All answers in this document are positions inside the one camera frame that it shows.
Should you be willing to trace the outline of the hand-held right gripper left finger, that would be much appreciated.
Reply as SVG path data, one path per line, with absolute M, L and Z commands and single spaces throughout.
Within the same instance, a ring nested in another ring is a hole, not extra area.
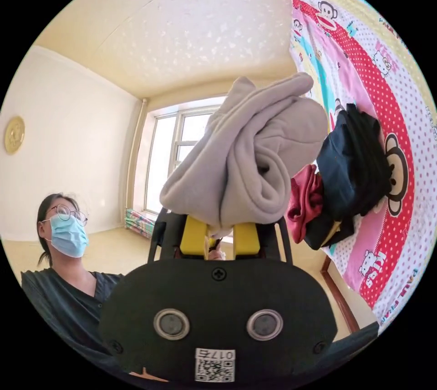
M 204 222 L 187 216 L 180 243 L 180 252 L 183 256 L 208 256 L 206 241 L 208 227 Z

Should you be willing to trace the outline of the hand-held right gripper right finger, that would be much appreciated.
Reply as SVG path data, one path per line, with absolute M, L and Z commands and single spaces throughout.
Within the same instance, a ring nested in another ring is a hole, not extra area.
M 257 256 L 260 243 L 254 223 L 240 223 L 233 227 L 234 256 Z

